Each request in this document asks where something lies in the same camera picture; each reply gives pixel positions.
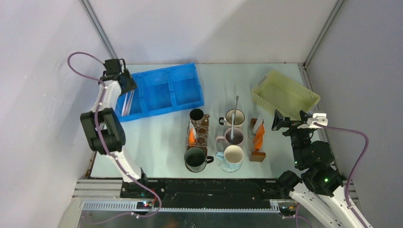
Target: black mug handle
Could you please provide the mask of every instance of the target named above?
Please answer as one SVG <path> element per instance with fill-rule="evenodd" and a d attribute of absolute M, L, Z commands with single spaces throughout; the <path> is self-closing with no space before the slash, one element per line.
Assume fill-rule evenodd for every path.
<path fill-rule="evenodd" d="M 207 156 L 207 164 L 212 163 L 214 161 L 213 156 Z"/>
<path fill-rule="evenodd" d="M 221 121 L 224 121 L 224 117 L 218 118 L 218 123 L 220 123 L 220 125 L 224 125 L 224 122 Z"/>

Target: saucer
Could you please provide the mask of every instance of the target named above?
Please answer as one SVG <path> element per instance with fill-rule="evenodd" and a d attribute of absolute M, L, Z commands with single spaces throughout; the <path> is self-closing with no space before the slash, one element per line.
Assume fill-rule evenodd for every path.
<path fill-rule="evenodd" d="M 238 171 L 241 167 L 242 167 L 242 163 L 243 161 L 240 163 L 240 166 L 235 168 L 235 169 L 231 169 L 230 167 L 227 166 L 227 164 L 225 163 L 224 159 L 218 158 L 217 156 L 215 157 L 215 159 L 217 160 L 217 164 L 218 167 L 224 171 L 224 172 L 228 172 L 228 173 L 232 173 L 232 172 L 236 172 Z"/>

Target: mug handle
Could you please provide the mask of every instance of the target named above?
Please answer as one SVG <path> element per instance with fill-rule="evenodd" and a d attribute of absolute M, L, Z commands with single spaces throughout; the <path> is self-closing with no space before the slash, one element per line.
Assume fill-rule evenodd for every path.
<path fill-rule="evenodd" d="M 224 160 L 224 152 L 217 152 L 217 153 L 215 153 L 215 156 L 216 156 L 218 159 Z"/>
<path fill-rule="evenodd" d="M 207 164 L 212 163 L 214 161 L 213 156 L 207 156 Z"/>
<path fill-rule="evenodd" d="M 218 123 L 219 123 L 220 125 L 224 125 L 224 122 L 221 122 L 221 121 L 224 121 L 224 117 L 218 118 Z"/>
<path fill-rule="evenodd" d="M 215 138 L 215 141 L 218 142 L 218 140 L 220 140 L 220 139 L 224 139 L 224 140 L 225 140 L 224 135 L 219 135 L 219 136 L 217 136 L 217 137 Z"/>

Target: light blue mug handle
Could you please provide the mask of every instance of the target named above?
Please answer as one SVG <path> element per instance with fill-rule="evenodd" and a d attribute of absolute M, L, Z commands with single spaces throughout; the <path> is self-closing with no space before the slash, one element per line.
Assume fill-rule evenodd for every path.
<path fill-rule="evenodd" d="M 224 160 L 224 152 L 217 152 L 215 153 L 216 158 Z"/>

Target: black wire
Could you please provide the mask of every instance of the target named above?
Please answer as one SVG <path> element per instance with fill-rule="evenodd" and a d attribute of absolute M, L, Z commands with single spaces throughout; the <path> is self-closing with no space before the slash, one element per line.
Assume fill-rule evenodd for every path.
<path fill-rule="evenodd" d="M 122 60 L 122 61 L 123 61 L 123 69 L 126 70 L 126 61 L 125 61 L 124 59 L 122 59 L 122 58 L 119 59 L 119 60 Z"/>

